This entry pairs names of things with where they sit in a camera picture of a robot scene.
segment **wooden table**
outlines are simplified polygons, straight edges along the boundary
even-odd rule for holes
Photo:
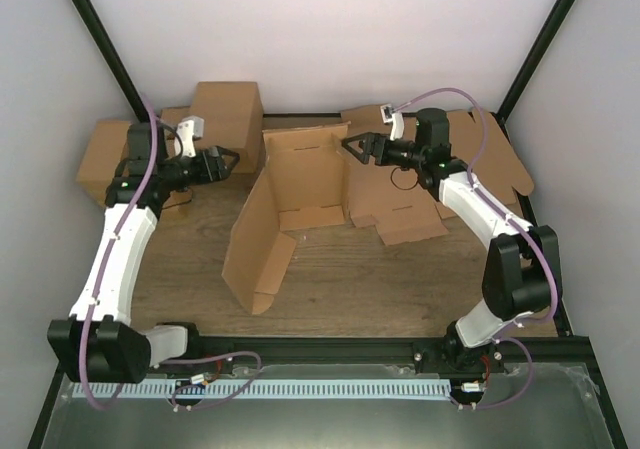
[[[265,119],[299,127],[335,119]],[[450,234],[384,246],[352,224],[289,233],[298,241],[273,306],[248,315],[221,277],[229,233],[253,177],[196,188],[184,220],[161,220],[145,252],[133,325],[195,322],[205,335],[442,336],[481,298],[486,252],[458,218]],[[518,335],[555,336],[553,324]]]

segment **gray floor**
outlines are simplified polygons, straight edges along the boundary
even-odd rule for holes
[[[353,371],[346,374],[356,377]],[[509,376],[492,375],[487,401],[513,393],[525,374],[524,367],[515,366]],[[97,412],[82,399],[60,397],[44,444],[65,449],[409,446],[612,447],[584,370],[556,364],[537,364],[534,384],[519,401],[475,413],[458,412],[448,402],[393,400],[245,400],[179,414],[165,400],[121,400]]]

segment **wood surface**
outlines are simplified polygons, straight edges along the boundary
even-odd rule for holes
[[[325,119],[265,119],[265,127],[333,122]],[[442,336],[480,300],[486,252],[460,219],[445,220],[446,236],[388,247],[375,228],[348,223],[289,232],[298,246],[275,302],[247,314],[221,272],[253,179],[197,187],[187,218],[161,219],[134,291],[135,328],[188,321],[205,335]],[[555,336],[555,329],[516,334]]]

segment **white wall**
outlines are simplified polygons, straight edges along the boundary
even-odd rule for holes
[[[244,79],[269,112],[400,103],[444,85],[498,109],[554,1],[93,0],[156,104],[188,104],[199,80]]]
[[[591,337],[629,447],[640,447],[638,0],[578,0],[509,119],[565,301]]]
[[[129,116],[69,0],[0,0],[0,434],[26,447],[55,368],[49,321],[66,317],[101,211],[73,180],[95,120]]]

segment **black metal frame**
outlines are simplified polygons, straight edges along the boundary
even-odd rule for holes
[[[111,72],[127,98],[133,112],[142,122],[148,119],[139,92],[115,50],[104,26],[100,22],[90,0],[71,0],[87,29],[91,33],[96,46],[102,53]],[[520,71],[513,81],[507,95],[500,106],[496,119],[507,134],[506,121],[517,101],[524,92],[538,64],[558,32],[575,0],[557,0],[544,26],[536,38]],[[318,117],[339,116],[338,114],[272,114],[271,117]],[[531,202],[526,196],[518,196],[523,216],[536,223]],[[522,342],[532,354],[535,362],[584,363],[593,382],[600,388],[598,402],[605,416],[609,433],[616,448],[626,448],[626,442],[618,423],[611,399],[600,373],[589,339],[574,336],[566,310],[562,301],[554,318],[558,338],[522,338]],[[224,353],[234,350],[248,349],[257,351],[265,364],[318,364],[318,363],[372,363],[372,364],[409,364],[419,372],[437,372],[443,377],[464,377],[466,374],[452,372],[429,361],[416,361],[416,352],[427,351],[429,347],[440,344],[440,338],[258,338],[258,337],[200,337],[199,342],[209,353]],[[524,362],[524,356],[517,347],[509,344],[500,346],[503,355],[502,363]],[[175,369],[175,376],[180,376],[180,368]],[[58,368],[53,376],[40,417],[34,428],[29,448],[41,447],[51,418],[63,372]]]

